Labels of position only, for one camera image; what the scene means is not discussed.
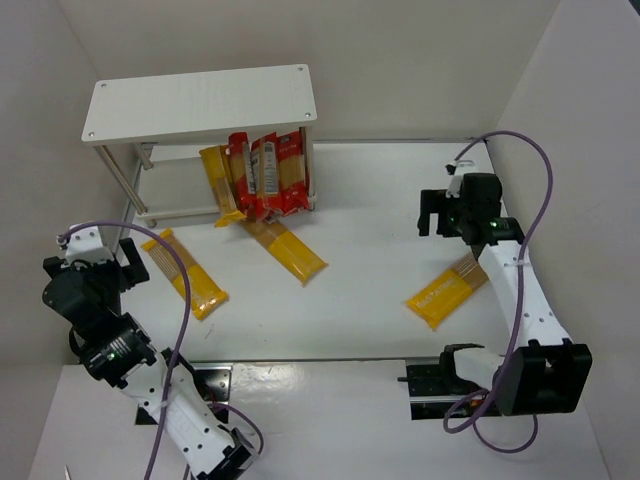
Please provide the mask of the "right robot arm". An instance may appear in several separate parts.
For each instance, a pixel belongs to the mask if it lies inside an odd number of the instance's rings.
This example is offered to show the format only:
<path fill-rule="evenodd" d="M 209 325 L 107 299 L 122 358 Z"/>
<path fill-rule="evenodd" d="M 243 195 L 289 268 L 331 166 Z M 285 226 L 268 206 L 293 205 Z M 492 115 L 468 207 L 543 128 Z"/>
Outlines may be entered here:
<path fill-rule="evenodd" d="M 459 237 L 487 274 L 511 338 L 499 355 L 473 344 L 445 346 L 439 357 L 449 393 L 484 389 L 505 416 L 570 413 L 577 407 L 592 355 L 560 325 L 530 263 L 519 222 L 502 215 L 502 185 L 490 173 L 467 173 L 449 188 L 424 190 L 418 232 Z"/>

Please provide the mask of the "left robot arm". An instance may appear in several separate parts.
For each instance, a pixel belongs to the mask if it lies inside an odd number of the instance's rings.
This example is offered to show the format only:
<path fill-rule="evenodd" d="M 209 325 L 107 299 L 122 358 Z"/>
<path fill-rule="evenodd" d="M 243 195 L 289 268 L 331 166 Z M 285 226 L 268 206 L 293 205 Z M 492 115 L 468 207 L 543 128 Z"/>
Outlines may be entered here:
<path fill-rule="evenodd" d="M 149 274 L 132 240 L 120 243 L 121 265 L 90 228 L 65 241 L 62 258 L 43 262 L 50 281 L 46 306 L 71 325 L 74 354 L 96 380 L 133 399 L 182 452 L 198 479 L 237 479 L 253 463 L 255 448 L 237 428 L 219 421 L 183 365 L 168 369 L 171 352 L 159 352 L 139 323 L 123 312 L 120 296 Z"/>

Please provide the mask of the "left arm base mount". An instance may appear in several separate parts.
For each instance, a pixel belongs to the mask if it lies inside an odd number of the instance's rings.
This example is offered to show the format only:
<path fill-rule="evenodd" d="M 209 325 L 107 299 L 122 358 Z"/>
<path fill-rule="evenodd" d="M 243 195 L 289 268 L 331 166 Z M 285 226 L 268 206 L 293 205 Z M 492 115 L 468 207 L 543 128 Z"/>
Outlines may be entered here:
<path fill-rule="evenodd" d="M 233 366 L 231 363 L 198 362 L 196 387 L 207 404 L 227 404 L 231 394 Z"/>

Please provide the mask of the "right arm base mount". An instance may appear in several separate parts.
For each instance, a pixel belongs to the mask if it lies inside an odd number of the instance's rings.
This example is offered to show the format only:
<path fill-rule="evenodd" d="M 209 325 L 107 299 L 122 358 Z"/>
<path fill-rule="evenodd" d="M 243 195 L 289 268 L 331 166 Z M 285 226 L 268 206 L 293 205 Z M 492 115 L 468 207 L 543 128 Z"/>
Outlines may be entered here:
<path fill-rule="evenodd" d="M 442 420 L 449 408 L 479 387 L 449 378 L 437 357 L 405 361 L 405 373 L 397 381 L 407 387 L 412 421 Z"/>

